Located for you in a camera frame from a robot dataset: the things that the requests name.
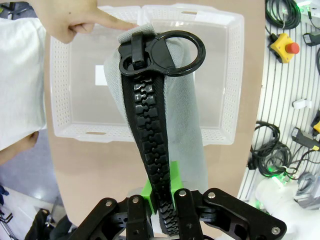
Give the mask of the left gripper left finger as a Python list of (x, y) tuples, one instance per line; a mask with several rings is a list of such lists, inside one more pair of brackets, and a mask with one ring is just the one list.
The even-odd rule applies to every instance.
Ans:
[(151, 216), (156, 201), (151, 184), (146, 182), (140, 194), (117, 202), (114, 198), (101, 199), (76, 229), (78, 240), (149, 240), (154, 237)]

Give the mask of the person's left hand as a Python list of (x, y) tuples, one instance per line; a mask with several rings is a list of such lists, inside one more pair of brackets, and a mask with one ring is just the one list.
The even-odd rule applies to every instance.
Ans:
[(76, 34), (91, 33), (95, 24), (124, 31), (137, 27), (102, 11), (96, 0), (31, 0), (29, 4), (48, 34), (64, 44)]

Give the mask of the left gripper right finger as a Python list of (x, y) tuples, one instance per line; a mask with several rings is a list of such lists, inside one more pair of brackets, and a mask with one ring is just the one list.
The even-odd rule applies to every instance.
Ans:
[(184, 188), (177, 161), (170, 163), (170, 177), (181, 240), (209, 239), (201, 223), (235, 240), (281, 240), (287, 232), (282, 220), (219, 188), (210, 188), (204, 193)]

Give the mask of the person's right hand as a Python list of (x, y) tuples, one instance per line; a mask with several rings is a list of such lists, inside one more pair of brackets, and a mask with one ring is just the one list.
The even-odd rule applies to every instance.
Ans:
[(39, 132), (36, 131), (21, 140), (17, 141), (16, 143), (4, 148), (0, 151), (0, 164), (4, 164), (7, 161), (14, 158), (16, 155), (27, 151), (31, 148), (33, 148), (38, 140)]

